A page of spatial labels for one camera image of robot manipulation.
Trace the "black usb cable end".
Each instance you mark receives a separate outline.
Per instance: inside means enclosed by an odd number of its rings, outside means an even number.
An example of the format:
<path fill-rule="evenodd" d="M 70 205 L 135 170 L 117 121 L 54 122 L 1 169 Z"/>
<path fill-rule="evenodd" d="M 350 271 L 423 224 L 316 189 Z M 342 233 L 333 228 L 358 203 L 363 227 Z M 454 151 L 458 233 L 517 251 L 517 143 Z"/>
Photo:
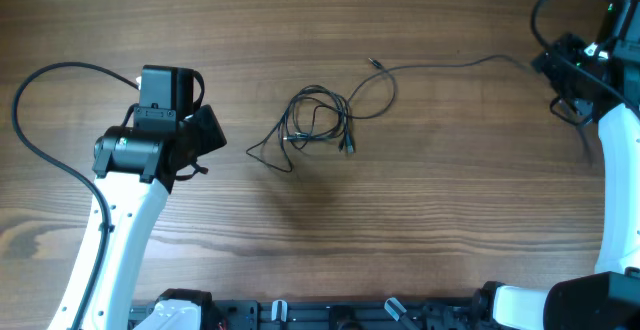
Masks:
<path fill-rule="evenodd" d="M 381 76 L 386 76 L 390 79 L 391 84 L 392 84 L 392 96 L 391 99 L 389 100 L 389 102 L 379 111 L 370 114 L 370 115 L 365 115 L 365 116 L 358 116 L 358 115 L 350 115 L 349 118 L 350 119 L 354 119 L 354 120 L 368 120 L 368 119 L 373 119 L 379 116 L 382 116 L 384 113 L 386 113 L 389 108 L 393 105 L 393 103 L 395 102 L 397 93 L 398 93 L 398 83 L 396 80 L 396 77 L 394 75 L 394 72 L 397 71 L 403 71 L 403 70 L 413 70 L 413 69 L 459 69 L 459 68 L 468 68 L 468 67 L 473 67 L 473 66 L 478 66 L 487 62 L 491 62 L 491 61 L 503 61 L 506 63 L 511 64 L 512 66 L 516 67 L 517 69 L 526 72 L 526 73 L 531 73 L 532 70 L 528 69 L 524 64 L 522 64 L 521 62 L 519 62 L 518 60 L 516 60 L 515 58 L 506 55 L 506 54 L 493 54 L 493 55 L 489 55 L 483 58 L 480 58 L 478 60 L 474 60 L 471 62 L 467 62 L 467 63 L 459 63 L 459 64 L 415 64 L 415 65 L 400 65 L 400 66 L 394 66 L 391 68 L 387 68 L 384 67 L 380 62 L 378 62 L 377 60 L 370 58 L 370 62 L 372 65 L 377 65 L 377 72 L 370 75 L 369 77 L 365 78 L 362 82 L 360 82 L 356 88 L 353 90 L 353 92 L 351 93 L 351 95 L 349 96 L 349 98 L 346 100 L 347 103 L 350 103 L 351 100 L 357 95 L 357 93 L 360 91 L 360 89 L 362 87 L 364 87 L 368 82 L 381 77 Z"/>

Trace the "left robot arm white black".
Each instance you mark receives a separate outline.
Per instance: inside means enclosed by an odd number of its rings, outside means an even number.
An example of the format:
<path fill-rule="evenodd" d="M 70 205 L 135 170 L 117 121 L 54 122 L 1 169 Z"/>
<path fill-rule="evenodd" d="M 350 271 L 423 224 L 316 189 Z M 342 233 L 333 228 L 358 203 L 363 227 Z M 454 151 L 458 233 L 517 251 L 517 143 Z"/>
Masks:
<path fill-rule="evenodd" d="M 199 157 L 226 138 L 204 104 L 202 75 L 188 68 L 144 66 L 133 124 L 110 127 L 94 147 L 99 197 L 53 329 L 124 329 L 154 224 L 182 169 L 205 173 Z"/>

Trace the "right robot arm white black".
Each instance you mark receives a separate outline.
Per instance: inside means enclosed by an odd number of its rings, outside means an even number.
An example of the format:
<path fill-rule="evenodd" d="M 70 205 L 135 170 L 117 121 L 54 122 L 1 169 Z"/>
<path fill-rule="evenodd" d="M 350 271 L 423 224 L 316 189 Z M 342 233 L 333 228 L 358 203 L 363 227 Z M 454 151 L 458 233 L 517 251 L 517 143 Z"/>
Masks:
<path fill-rule="evenodd" d="M 548 42 L 537 16 L 530 29 L 542 46 L 533 68 L 566 104 L 571 124 L 595 124 L 605 165 L 605 215 L 593 274 L 548 290 L 495 283 L 477 291 L 472 313 L 509 329 L 636 329 L 639 326 L 639 0 L 603 0 L 608 7 L 596 40 L 566 33 Z"/>

